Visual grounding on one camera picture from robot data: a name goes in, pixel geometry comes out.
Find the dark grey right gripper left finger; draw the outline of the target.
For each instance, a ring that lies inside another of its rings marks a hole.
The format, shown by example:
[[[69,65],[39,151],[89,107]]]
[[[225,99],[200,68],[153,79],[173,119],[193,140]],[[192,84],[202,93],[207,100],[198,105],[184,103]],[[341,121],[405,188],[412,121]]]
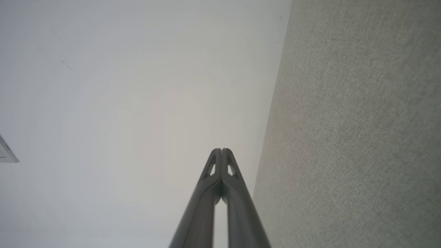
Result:
[[[170,248],[211,248],[215,205],[222,195],[222,150],[212,150],[192,193]]]

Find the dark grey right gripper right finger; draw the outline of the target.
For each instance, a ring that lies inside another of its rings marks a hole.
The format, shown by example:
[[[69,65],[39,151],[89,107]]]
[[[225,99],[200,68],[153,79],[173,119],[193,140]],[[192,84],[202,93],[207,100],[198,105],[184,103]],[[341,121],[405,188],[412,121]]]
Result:
[[[228,246],[270,248],[270,242],[241,171],[228,148],[222,149],[222,199],[227,204]]]

